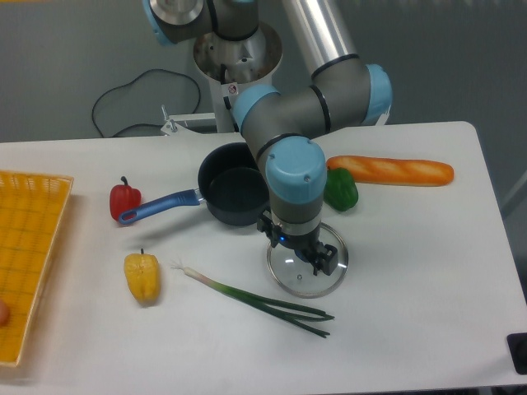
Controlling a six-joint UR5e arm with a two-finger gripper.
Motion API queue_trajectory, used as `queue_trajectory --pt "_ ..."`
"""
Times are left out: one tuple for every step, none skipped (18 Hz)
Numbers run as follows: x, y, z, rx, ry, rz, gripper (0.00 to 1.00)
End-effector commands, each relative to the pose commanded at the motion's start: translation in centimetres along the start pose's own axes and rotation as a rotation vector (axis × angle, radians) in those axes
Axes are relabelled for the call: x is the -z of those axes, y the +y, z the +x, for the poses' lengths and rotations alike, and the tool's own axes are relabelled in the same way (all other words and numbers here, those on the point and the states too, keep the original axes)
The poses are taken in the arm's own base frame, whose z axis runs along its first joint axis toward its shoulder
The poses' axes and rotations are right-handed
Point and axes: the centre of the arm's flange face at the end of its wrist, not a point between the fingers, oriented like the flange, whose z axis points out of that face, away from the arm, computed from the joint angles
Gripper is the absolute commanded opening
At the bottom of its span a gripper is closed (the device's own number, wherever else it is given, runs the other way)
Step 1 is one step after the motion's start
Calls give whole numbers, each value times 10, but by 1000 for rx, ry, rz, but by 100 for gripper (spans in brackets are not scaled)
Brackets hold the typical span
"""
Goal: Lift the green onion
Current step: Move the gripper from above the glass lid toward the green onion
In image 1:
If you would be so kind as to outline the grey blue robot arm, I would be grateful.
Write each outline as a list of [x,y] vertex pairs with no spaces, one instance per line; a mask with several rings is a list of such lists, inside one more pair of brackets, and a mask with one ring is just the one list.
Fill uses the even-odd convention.
[[195,64],[221,84],[213,95],[215,115],[245,139],[268,185],[270,206],[258,219],[259,231],[315,272],[331,274],[338,250],[319,240],[327,173],[315,139],[383,117],[393,91],[381,66],[361,60],[334,2],[283,6],[311,78],[309,87],[290,95],[268,84],[277,62],[256,1],[143,3],[157,40],[194,40]]

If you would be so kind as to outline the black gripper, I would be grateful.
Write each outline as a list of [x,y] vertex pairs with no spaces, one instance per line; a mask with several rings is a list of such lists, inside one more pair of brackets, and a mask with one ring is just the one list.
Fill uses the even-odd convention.
[[257,230],[266,235],[270,246],[275,248],[278,244],[293,250],[301,260],[311,260],[313,274],[320,272],[326,276],[333,274],[338,265],[338,249],[331,244],[319,241],[319,227],[304,235],[290,235],[273,223],[271,211],[264,209],[258,216]]

